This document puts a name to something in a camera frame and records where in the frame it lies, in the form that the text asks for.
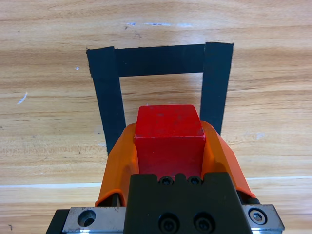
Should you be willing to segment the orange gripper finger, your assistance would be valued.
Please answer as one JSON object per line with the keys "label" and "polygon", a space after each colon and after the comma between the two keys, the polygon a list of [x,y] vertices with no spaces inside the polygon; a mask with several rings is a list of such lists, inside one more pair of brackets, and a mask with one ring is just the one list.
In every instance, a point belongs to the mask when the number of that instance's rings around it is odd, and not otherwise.
{"label": "orange gripper finger", "polygon": [[228,172],[237,191],[255,198],[232,149],[211,124],[201,121],[201,125],[206,137],[201,177],[205,173]]}
{"label": "orange gripper finger", "polygon": [[136,124],[128,125],[108,155],[101,189],[95,206],[104,206],[115,194],[121,206],[127,205],[130,177],[139,173],[137,149],[134,144]]}

